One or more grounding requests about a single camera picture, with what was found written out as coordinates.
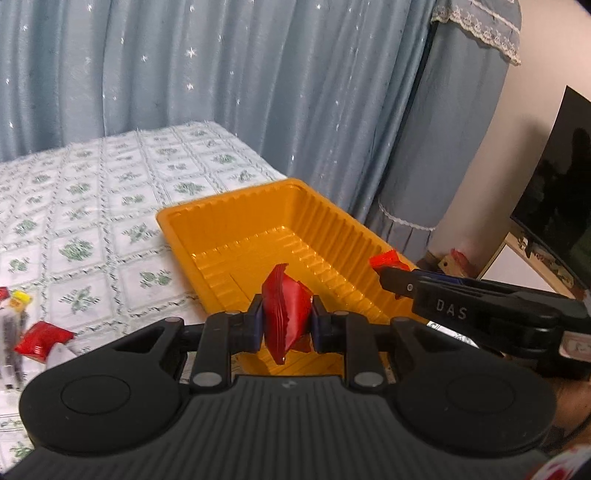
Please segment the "tv stand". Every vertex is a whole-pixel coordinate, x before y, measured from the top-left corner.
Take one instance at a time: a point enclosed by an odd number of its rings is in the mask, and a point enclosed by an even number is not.
[[[575,286],[569,287],[559,276],[548,267],[539,255],[536,255],[535,241],[527,239],[518,231],[510,231],[497,250],[489,265],[483,270],[481,277],[523,287],[554,291],[571,299],[582,299],[582,290]]]

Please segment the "ribbed black plastic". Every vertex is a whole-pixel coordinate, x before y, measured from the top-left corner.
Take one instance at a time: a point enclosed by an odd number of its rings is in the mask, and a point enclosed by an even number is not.
[[[39,448],[8,480],[523,480],[546,458],[463,458],[406,431],[386,401],[338,377],[239,377],[195,396],[177,423],[134,450],[76,458]]]

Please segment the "bed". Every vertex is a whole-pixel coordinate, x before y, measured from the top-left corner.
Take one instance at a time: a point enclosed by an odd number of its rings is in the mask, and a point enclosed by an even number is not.
[[[0,286],[32,295],[26,327],[45,320],[73,331],[76,353],[166,316],[203,322],[156,212],[283,178],[213,122],[131,131],[2,163]],[[43,368],[24,358],[25,383]],[[30,449],[17,399],[4,391],[0,470]]]

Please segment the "blue curtain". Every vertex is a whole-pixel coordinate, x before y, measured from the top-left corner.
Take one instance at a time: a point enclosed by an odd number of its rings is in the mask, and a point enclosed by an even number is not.
[[[210,119],[366,215],[434,0],[0,1],[0,160]]]
[[[438,0],[433,43],[366,224],[409,259],[425,254],[519,65],[518,0]]]

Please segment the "cable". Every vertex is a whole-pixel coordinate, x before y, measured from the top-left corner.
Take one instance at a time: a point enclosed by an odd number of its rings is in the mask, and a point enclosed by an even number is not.
[[[587,416],[581,423],[579,423],[573,430],[571,430],[569,434],[563,436],[560,440],[556,440],[555,442],[550,443],[549,445],[544,445],[542,447],[542,450],[546,453],[551,453],[556,450],[562,450],[562,448],[564,448],[568,442],[574,440],[577,436],[579,436],[579,434],[581,434],[590,424],[591,411],[587,414]]]

